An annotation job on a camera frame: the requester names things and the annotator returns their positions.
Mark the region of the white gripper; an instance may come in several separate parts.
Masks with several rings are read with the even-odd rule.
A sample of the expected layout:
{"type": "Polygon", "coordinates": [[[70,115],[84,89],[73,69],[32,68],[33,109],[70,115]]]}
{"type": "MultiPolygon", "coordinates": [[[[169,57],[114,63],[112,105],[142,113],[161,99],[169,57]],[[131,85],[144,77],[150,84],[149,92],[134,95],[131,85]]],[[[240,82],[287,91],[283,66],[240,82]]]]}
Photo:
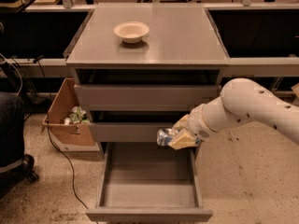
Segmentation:
{"type": "Polygon", "coordinates": [[[207,125],[205,115],[206,105],[199,105],[189,115],[183,116],[173,125],[174,130],[180,131],[171,139],[168,145],[175,150],[195,147],[196,137],[204,141],[217,133],[217,131],[207,125]]]}

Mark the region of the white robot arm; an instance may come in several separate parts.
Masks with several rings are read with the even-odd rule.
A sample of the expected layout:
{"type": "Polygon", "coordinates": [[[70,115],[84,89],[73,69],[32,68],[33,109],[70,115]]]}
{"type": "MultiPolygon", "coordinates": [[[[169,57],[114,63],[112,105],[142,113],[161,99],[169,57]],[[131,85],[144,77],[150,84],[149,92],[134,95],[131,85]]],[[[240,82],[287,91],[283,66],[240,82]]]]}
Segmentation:
{"type": "Polygon", "coordinates": [[[227,128],[257,121],[299,143],[299,107],[277,98],[258,83],[235,78],[227,82],[218,98],[195,107],[174,126],[177,133],[169,146],[173,149],[194,147],[227,128]]]}

